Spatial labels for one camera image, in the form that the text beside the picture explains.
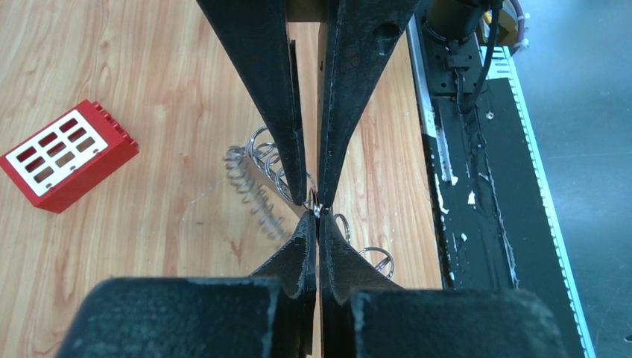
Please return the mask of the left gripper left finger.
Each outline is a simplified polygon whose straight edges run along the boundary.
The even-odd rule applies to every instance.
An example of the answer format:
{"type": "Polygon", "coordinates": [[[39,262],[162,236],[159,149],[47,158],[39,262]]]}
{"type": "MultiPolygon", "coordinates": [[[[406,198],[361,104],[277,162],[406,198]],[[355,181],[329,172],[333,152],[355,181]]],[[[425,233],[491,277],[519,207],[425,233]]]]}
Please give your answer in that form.
{"type": "Polygon", "coordinates": [[[245,277],[115,277],[85,298],[59,357],[306,357],[316,218],[245,277]]]}

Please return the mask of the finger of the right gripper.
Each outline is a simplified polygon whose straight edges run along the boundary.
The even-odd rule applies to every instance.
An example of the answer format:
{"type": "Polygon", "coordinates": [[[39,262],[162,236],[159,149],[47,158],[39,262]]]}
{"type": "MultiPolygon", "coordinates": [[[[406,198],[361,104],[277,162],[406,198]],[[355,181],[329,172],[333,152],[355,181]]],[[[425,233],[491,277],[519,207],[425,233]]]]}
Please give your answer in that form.
{"type": "Polygon", "coordinates": [[[356,126],[418,1],[326,1],[319,28],[317,201],[332,206],[356,126]]]}
{"type": "Polygon", "coordinates": [[[291,201],[307,196],[296,48],[284,1],[199,1],[276,142],[291,201]]]}

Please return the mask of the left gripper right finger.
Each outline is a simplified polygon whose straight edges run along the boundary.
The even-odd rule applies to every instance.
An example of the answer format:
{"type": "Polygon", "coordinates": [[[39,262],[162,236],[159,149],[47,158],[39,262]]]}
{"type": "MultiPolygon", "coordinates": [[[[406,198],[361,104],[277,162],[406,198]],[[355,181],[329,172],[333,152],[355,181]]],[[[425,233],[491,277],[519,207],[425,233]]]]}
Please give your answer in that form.
{"type": "Polygon", "coordinates": [[[318,219],[325,357],[565,357],[544,303],[522,290],[404,289],[318,219]]]}

